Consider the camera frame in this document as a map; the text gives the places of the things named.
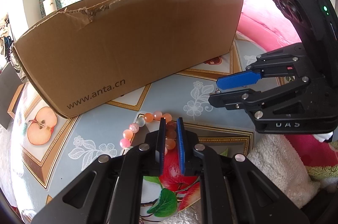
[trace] red fabric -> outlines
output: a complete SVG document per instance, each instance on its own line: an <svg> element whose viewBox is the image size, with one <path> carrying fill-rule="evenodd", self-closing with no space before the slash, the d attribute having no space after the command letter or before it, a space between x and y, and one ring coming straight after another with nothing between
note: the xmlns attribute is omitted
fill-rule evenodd
<svg viewBox="0 0 338 224"><path fill-rule="evenodd" d="M305 166L326 167L338 164L338 152L328 143L320 143L312 135L285 135Z"/></svg>
<svg viewBox="0 0 338 224"><path fill-rule="evenodd" d="M243 12L239 18L237 30L246 37L249 37L266 51L273 51L275 49L300 42L298 36L298 38L295 38L294 41L283 39L265 25L247 17Z"/></svg>

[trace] pink bead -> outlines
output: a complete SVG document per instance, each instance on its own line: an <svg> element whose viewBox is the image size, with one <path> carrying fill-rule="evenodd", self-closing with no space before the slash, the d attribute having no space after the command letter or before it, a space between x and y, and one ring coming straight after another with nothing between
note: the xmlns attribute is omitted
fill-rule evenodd
<svg viewBox="0 0 338 224"><path fill-rule="evenodd" d="M120 140L120 146L121 146L121 148L124 149L124 148L129 147L130 145L131 145L131 143L130 143L130 141L128 139L123 138L123 139Z"/></svg>
<svg viewBox="0 0 338 224"><path fill-rule="evenodd" d="M131 123L129 125L129 129L132 131L132 133L137 133L140 129L140 126L137 125L136 123Z"/></svg>
<svg viewBox="0 0 338 224"><path fill-rule="evenodd" d="M165 114L163 114L162 117L166 120L166 123L168 123L168 122L170 122L172 120L172 117L171 117L170 113L165 113Z"/></svg>
<svg viewBox="0 0 338 224"><path fill-rule="evenodd" d="M154 120L160 121L162 117L162 113L157 110L157 111L154 111L153 116L154 116Z"/></svg>
<svg viewBox="0 0 338 224"><path fill-rule="evenodd" d="M134 134L132 133L132 131L131 130L124 130L123 131L123 138L125 138L125 139L132 139L132 136L133 136Z"/></svg>

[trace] torn cardboard edge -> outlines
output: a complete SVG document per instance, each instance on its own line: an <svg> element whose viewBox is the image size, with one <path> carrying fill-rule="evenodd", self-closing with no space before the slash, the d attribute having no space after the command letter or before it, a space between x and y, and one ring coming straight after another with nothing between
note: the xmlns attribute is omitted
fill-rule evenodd
<svg viewBox="0 0 338 224"><path fill-rule="evenodd" d="M48 21L49 19L55 17L59 14L67 14L70 15L73 18L74 24L78 24L78 30L89 24L93 21L94 16L96 16L99 12L105 11L105 10L112 10L112 6L114 6L115 3L122 2L125 0L106 0L104 2L98 3L96 5L93 5L91 7L82 7L76 10L68 10L67 7L64 7L60 10L58 10L56 13L52 13L51 16L46 16L46 19L42 19L39 22L37 22L33 27L28 29L21 37L28 34L30 31L34 30L36 27L40 26L44 22ZM123 4L115 5L116 7L122 7Z"/></svg>

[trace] cardboard box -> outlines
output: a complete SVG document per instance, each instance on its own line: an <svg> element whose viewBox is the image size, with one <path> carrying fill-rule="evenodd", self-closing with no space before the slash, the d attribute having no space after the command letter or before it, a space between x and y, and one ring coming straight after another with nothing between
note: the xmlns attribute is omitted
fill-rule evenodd
<svg viewBox="0 0 338 224"><path fill-rule="evenodd" d="M14 53L40 96L70 118L229 52L243 0L82 0Z"/></svg>

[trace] pink blanket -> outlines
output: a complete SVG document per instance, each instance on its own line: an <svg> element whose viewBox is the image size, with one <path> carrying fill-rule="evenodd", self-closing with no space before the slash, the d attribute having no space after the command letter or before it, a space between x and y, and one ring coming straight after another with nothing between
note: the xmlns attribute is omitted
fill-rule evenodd
<svg viewBox="0 0 338 224"><path fill-rule="evenodd" d="M237 30L266 51L300 42L292 23L272 0L244 0Z"/></svg>

